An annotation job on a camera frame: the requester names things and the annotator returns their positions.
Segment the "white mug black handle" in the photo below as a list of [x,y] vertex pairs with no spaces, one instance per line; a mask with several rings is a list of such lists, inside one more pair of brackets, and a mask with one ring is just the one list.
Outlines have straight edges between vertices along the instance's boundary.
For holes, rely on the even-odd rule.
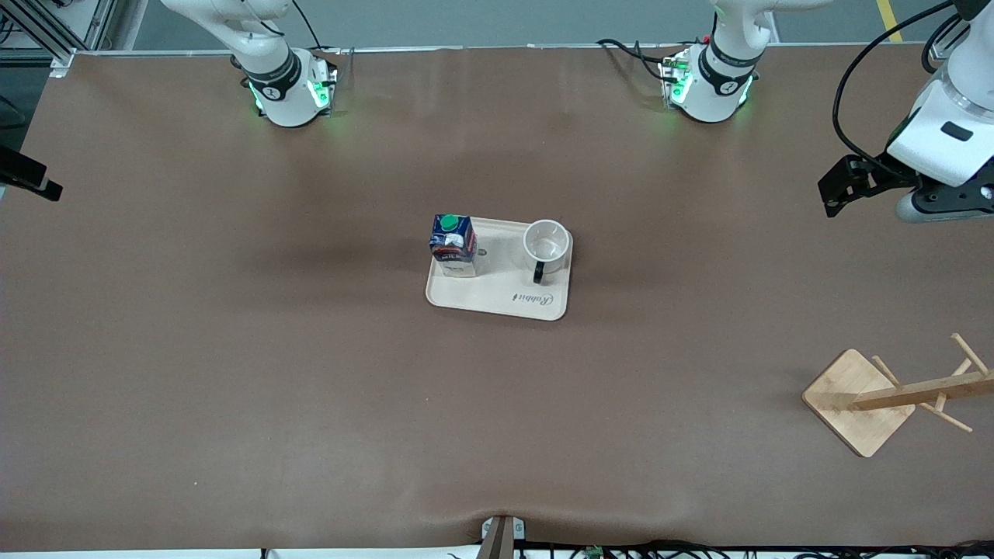
[[541,284],[567,265],[572,233],[557,220],[536,220],[526,227],[523,248],[533,265],[532,282]]

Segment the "cream plastic tray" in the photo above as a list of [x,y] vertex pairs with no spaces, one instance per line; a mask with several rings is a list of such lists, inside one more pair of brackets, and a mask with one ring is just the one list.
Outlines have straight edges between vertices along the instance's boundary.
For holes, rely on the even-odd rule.
[[567,311],[572,250],[567,265],[543,283],[532,282],[533,265],[523,248],[529,224],[471,218],[477,236],[477,276],[444,276],[432,261],[425,295],[434,307],[557,321]]

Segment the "blue milk carton green cap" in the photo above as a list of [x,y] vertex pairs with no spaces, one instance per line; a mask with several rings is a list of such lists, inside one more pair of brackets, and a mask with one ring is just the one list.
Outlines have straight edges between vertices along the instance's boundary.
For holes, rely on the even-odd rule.
[[436,214],[429,250],[444,276],[477,276],[477,236],[469,216]]

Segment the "wooden cup rack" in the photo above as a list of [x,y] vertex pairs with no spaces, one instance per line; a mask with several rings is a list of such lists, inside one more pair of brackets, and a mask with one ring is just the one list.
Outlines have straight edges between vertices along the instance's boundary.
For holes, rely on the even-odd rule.
[[945,377],[905,384],[880,356],[867,358],[849,348],[811,382],[802,402],[863,459],[872,457],[917,410],[969,434],[972,427],[952,417],[947,403],[994,395],[994,366],[984,363],[960,334],[951,338],[964,358]]

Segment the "brown table mat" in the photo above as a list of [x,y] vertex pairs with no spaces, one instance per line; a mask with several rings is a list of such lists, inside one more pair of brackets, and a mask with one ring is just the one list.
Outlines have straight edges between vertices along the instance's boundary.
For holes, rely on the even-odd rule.
[[[994,397],[855,456],[843,350],[994,366],[994,219],[824,215],[855,47],[774,47],[734,120],[601,49],[359,53],[256,116],[226,57],[82,56],[0,201],[0,550],[994,539]],[[434,307],[436,214],[557,220],[557,321]]]

